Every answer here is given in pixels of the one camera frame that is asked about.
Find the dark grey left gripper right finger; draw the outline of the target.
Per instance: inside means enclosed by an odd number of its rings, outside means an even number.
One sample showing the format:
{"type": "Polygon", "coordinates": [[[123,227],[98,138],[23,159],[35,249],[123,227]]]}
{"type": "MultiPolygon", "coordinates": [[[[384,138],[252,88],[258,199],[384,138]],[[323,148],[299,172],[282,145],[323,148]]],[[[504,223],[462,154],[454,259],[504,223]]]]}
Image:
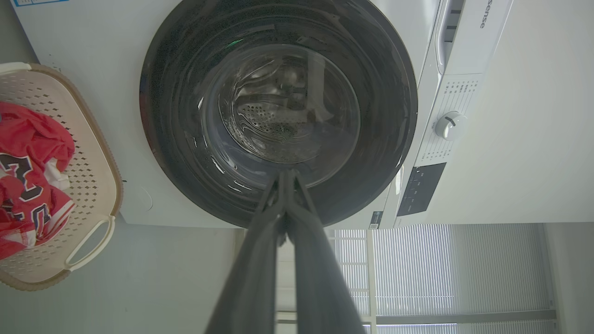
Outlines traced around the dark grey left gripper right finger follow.
{"type": "Polygon", "coordinates": [[[286,173],[287,233],[295,247],[297,331],[362,334],[362,319],[299,173],[286,173]]]}

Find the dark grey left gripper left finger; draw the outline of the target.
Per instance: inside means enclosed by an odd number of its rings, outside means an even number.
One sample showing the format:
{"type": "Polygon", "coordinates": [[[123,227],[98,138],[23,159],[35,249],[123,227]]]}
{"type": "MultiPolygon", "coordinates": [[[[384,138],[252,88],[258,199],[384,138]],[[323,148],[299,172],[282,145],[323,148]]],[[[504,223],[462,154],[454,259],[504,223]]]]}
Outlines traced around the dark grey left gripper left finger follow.
{"type": "Polygon", "coordinates": [[[286,233],[285,177],[279,173],[265,189],[206,334],[274,332],[277,250],[286,233]]]}

